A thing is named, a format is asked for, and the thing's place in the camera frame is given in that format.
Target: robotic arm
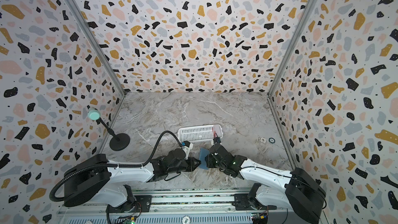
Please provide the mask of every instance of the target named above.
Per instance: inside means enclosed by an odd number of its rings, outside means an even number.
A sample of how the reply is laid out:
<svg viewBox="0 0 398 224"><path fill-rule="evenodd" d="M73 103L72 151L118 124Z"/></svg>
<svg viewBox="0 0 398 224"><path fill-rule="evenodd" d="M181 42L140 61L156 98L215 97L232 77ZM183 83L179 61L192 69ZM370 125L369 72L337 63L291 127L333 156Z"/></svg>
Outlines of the robotic arm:
<svg viewBox="0 0 398 224"><path fill-rule="evenodd" d="M169 181L181 174L192 172L201 161L189 157L192 144L180 143L167 156L152 159L163 134L158 138L149 159L143 164L120 163L107 160L105 154L97 154L68 170L64 179L50 192L52 201L64 201L66 207L75 207L87 201L106 203L113 207L113 212L128 212L136 207L137 199L128 185L117 186L125 181L154 182ZM233 156L215 138L210 154L206 157L208 168L219 168L226 175L256 181L248 194L252 208L260 210L265 206L276 205L292 209L303 220L317 224L326 193L300 168L294 171L282 171L257 164L247 157ZM177 176L166 179L168 174ZM64 197L56 197L56 191L64 184Z"/></svg>

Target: terrazzo wallpaper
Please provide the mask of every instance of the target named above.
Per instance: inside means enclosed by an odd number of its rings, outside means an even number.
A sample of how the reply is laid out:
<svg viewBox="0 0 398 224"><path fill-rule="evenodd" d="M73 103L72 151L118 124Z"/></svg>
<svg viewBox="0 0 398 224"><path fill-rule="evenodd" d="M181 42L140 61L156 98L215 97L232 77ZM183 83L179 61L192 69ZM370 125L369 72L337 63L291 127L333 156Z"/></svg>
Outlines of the terrazzo wallpaper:
<svg viewBox="0 0 398 224"><path fill-rule="evenodd" d="M109 122L122 96L62 0L0 6L0 223L52 223L50 190L102 142L88 107Z"/></svg>
<svg viewBox="0 0 398 224"><path fill-rule="evenodd" d="M398 0L318 0L271 99L330 223L398 223Z"/></svg>
<svg viewBox="0 0 398 224"><path fill-rule="evenodd" d="M307 0L76 0L126 91L264 92Z"/></svg>

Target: white plastic basket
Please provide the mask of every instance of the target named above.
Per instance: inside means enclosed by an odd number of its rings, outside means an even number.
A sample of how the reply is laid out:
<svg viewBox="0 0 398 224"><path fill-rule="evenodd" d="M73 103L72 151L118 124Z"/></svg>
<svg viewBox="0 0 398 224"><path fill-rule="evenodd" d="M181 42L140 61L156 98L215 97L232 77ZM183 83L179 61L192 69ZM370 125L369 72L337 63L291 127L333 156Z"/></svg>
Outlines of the white plastic basket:
<svg viewBox="0 0 398 224"><path fill-rule="evenodd" d="M222 138L222 128L219 124L209 124L196 127L182 127L178 129L178 140L191 143L212 141L214 137Z"/></svg>

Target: gray marble surface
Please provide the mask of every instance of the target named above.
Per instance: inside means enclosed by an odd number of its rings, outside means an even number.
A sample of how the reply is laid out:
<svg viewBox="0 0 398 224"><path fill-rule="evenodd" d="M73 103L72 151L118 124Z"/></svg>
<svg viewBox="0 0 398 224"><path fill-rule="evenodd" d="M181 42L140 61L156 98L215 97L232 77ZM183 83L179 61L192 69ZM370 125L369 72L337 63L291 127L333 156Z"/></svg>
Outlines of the gray marble surface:
<svg viewBox="0 0 398 224"><path fill-rule="evenodd" d="M273 119L266 93L128 93L114 125L115 133L131 138L129 146L118 152L102 153L120 162L144 162L164 130L177 135L181 127L220 124L222 145L233 155L242 155L266 166L291 170L281 137ZM274 138L274 144L260 138ZM163 136L154 158L178 147L174 138ZM210 142L195 143L190 156L199 158L200 148ZM211 189L251 187L253 181L226 176L217 169L183 172L171 181L142 183L130 181L132 189Z"/></svg>

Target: black lamp base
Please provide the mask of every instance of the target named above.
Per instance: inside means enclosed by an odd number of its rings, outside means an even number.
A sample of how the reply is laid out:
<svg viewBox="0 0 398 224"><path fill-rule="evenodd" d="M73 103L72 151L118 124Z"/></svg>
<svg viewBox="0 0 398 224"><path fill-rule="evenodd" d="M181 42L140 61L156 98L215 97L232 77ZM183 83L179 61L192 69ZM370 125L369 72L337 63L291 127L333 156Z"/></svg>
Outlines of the black lamp base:
<svg viewBox="0 0 398 224"><path fill-rule="evenodd" d="M112 138L109 142L109 147L114 151L121 151L126 148L130 143L130 136L126 133L119 133L116 135L120 141L117 141L116 138Z"/></svg>

